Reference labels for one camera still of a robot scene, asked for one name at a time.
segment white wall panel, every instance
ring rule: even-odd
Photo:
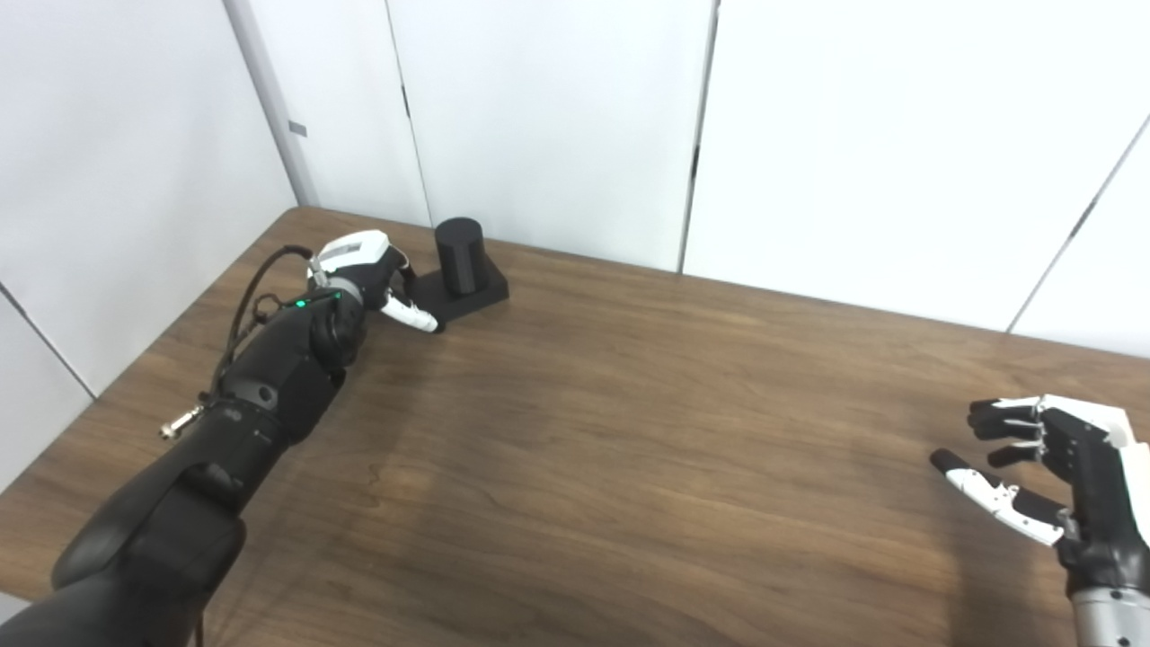
[[[674,269],[710,0],[391,0],[428,203]]]
[[[91,400],[28,321],[0,295],[0,492]],[[0,595],[0,621],[8,609]]]
[[[24,610],[24,607],[28,607],[28,602],[21,600],[20,598],[0,593],[0,623],[3,623],[17,613]]]
[[[294,205],[220,2],[7,2],[0,280],[97,393]]]
[[[1150,357],[1148,244],[1150,134],[1143,132],[1014,332]]]
[[[309,201],[429,224],[384,0],[228,1]]]
[[[687,271],[1005,330],[1145,116],[1148,24],[724,0]]]

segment door hinge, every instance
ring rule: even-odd
[[[699,172],[699,146],[696,144],[695,153],[691,155],[691,179]]]

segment black rectangular base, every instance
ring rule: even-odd
[[[488,261],[488,286],[478,292],[458,296],[447,291],[444,285],[443,275],[437,269],[430,274],[416,276],[414,280],[404,285],[407,296],[420,308],[430,311],[446,323],[453,318],[459,318],[465,314],[470,314],[476,309],[499,302],[511,295],[507,288],[507,278],[499,271],[491,257]]]

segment brown wooden tabletop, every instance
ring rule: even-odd
[[[255,265],[383,228],[286,213],[0,496],[0,590],[48,593],[164,452]],[[512,298],[432,337],[382,315],[245,514],[213,647],[1070,646],[1053,554],[927,463],[968,401],[1057,393],[1150,429],[1150,362],[488,241]],[[299,291],[284,261],[264,285]],[[1035,467],[1010,476],[1067,499]]]

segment black cylinder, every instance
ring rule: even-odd
[[[478,222],[470,217],[445,219],[435,228],[435,244],[448,292],[471,294],[488,286],[488,254]]]

